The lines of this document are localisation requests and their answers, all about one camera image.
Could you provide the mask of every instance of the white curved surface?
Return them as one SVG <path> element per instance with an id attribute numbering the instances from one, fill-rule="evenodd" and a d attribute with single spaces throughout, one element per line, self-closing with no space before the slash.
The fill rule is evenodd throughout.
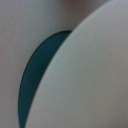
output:
<path id="1" fill-rule="evenodd" d="M 26 128 L 128 127 L 128 1 L 87 18 L 56 54 Z"/>
<path id="2" fill-rule="evenodd" d="M 76 27 L 105 1 L 0 0 L 0 128 L 19 127 L 20 81 L 36 47 L 51 34 Z"/>

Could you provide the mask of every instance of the dark teal shape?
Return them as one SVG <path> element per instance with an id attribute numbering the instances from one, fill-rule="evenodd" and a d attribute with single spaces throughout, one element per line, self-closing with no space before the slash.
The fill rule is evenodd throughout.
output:
<path id="1" fill-rule="evenodd" d="M 71 31 L 52 35 L 35 50 L 23 73 L 18 101 L 20 128 L 25 128 L 36 90 L 50 61 Z"/>

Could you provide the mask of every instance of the white object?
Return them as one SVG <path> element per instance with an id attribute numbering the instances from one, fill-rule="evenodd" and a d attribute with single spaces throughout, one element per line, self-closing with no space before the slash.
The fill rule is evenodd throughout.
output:
<path id="1" fill-rule="evenodd" d="M 26 128 L 128 127 L 128 1 L 109 2 L 65 41 Z"/>

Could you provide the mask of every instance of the gray background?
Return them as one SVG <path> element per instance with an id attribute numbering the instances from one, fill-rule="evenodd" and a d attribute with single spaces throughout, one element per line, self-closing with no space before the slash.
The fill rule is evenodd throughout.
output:
<path id="1" fill-rule="evenodd" d="M 0 0 L 0 128 L 19 128 L 24 68 L 48 36 L 74 29 L 108 0 Z"/>

